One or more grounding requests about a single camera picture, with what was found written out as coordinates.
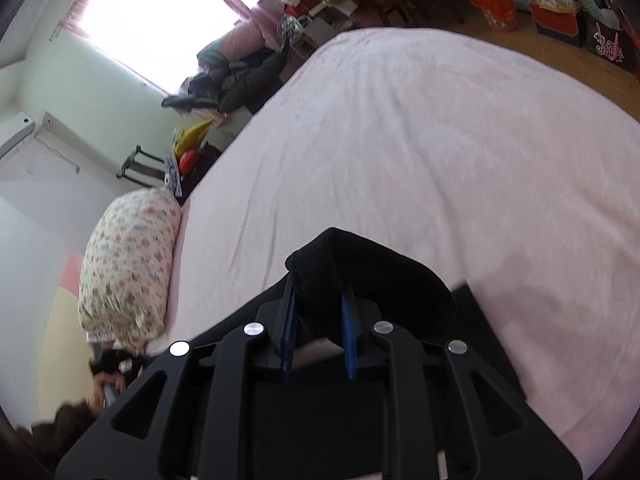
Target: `brown sleeve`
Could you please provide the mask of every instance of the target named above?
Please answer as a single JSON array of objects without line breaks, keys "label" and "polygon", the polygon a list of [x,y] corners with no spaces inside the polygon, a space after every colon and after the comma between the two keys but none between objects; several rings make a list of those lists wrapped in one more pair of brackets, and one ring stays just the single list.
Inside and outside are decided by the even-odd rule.
[{"label": "brown sleeve", "polygon": [[24,444],[37,453],[48,469],[54,470],[60,459],[89,429],[94,420],[95,417],[85,402],[76,406],[64,404],[52,423],[32,426],[31,433],[24,428],[18,428],[16,434]]}]

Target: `red ball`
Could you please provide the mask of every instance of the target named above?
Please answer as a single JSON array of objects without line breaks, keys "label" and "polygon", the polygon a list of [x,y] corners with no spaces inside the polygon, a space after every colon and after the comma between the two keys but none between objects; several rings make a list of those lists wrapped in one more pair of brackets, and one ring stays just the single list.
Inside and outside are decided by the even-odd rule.
[{"label": "red ball", "polygon": [[184,152],[180,157],[180,162],[178,163],[178,170],[180,171],[180,174],[186,175],[191,173],[193,168],[196,167],[199,157],[200,154],[196,148],[190,148]]}]

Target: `red trash bag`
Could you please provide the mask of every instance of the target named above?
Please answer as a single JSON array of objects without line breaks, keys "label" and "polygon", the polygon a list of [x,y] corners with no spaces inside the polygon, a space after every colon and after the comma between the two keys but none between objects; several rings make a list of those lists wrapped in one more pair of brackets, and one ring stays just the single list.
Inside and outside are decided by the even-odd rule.
[{"label": "red trash bag", "polygon": [[480,7],[493,30],[511,32],[516,29],[516,7],[513,0],[470,0]]}]

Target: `pink blanket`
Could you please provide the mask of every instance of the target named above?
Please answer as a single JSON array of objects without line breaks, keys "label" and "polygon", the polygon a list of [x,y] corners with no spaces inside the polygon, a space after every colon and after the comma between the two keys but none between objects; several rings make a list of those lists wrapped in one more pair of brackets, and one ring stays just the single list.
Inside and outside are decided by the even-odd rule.
[{"label": "pink blanket", "polygon": [[640,406],[640,125],[574,79],[439,30],[341,34],[187,202],[168,330],[195,336],[329,226],[468,281],[585,478]]}]

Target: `triangular cutout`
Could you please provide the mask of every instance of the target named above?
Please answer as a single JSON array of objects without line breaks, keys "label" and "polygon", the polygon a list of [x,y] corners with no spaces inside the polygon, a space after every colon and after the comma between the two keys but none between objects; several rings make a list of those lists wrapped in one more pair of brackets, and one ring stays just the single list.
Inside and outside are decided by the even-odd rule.
[{"label": "triangular cutout", "polygon": [[165,373],[154,374],[113,417],[113,429],[136,438],[146,438],[165,383]]},{"label": "triangular cutout", "polygon": [[524,421],[520,416],[513,411],[482,374],[471,372],[471,380],[478,394],[482,414],[491,436],[502,436],[524,426]]}]

